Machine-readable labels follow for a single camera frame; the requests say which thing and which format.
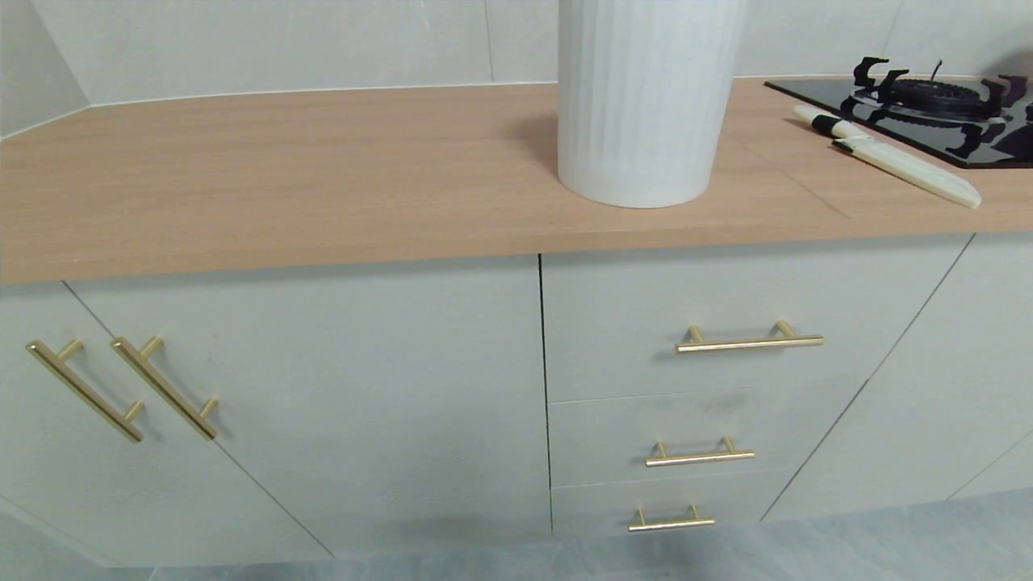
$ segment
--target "wooden countertop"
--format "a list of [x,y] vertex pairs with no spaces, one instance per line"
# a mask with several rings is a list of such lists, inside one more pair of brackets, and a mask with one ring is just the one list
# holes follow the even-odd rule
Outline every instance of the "wooden countertop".
[[964,172],[983,194],[967,210],[833,149],[793,104],[737,81],[711,188],[663,210],[559,183],[555,85],[91,109],[3,142],[0,280],[1033,230],[1033,172]]

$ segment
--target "knife handle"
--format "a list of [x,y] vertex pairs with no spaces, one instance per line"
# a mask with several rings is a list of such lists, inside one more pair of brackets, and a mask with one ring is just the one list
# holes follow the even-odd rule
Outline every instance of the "knife handle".
[[857,128],[849,121],[844,121],[835,115],[817,108],[806,104],[792,108],[792,114],[805,123],[809,123],[814,130],[826,137],[849,140],[851,137],[870,136],[865,131]]

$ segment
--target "drawer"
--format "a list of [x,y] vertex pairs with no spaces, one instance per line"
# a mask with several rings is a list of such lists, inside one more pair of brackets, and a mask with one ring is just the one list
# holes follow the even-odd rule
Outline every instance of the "drawer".
[[700,518],[716,525],[759,522],[793,470],[739,472],[553,489],[553,531],[559,536],[628,534],[628,525]]
[[[970,236],[694,247],[542,257],[551,401],[857,384],[889,353]],[[676,355],[776,335],[821,346]]]
[[[549,406],[553,486],[799,468],[860,389],[856,385],[764,386]],[[659,457],[710,454],[729,437],[755,457],[647,467]]]

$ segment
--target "gray tile floor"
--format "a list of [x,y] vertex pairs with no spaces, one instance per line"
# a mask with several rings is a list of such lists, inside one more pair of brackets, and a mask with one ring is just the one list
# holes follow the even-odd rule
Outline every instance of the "gray tile floor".
[[151,581],[1033,581],[1033,489],[749,527],[370,560],[159,569]]

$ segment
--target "tiled wall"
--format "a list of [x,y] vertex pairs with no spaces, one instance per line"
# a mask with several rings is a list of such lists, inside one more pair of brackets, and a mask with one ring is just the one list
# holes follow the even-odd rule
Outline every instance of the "tiled wall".
[[89,103],[31,0],[0,0],[0,135]]
[[[557,74],[559,0],[0,1],[35,3],[94,104]],[[752,0],[737,71],[845,73],[866,55],[1033,71],[1033,0]]]

